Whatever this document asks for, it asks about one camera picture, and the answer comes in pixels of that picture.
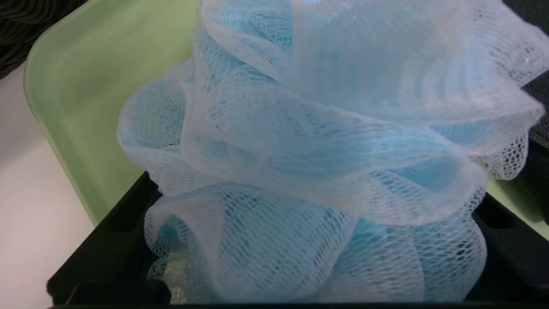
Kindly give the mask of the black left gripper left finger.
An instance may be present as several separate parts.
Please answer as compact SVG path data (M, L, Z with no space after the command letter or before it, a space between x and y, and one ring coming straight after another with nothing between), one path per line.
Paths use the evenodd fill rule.
M145 242L146 211L160 197L143 173L47 282L54 305L168 305L165 283L147 279L157 256Z

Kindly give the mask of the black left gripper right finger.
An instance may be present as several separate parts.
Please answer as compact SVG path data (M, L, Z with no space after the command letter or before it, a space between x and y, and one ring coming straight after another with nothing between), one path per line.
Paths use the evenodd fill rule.
M466 300L547 303L548 241L491 195L483 199L473 219L486 239L488 256Z

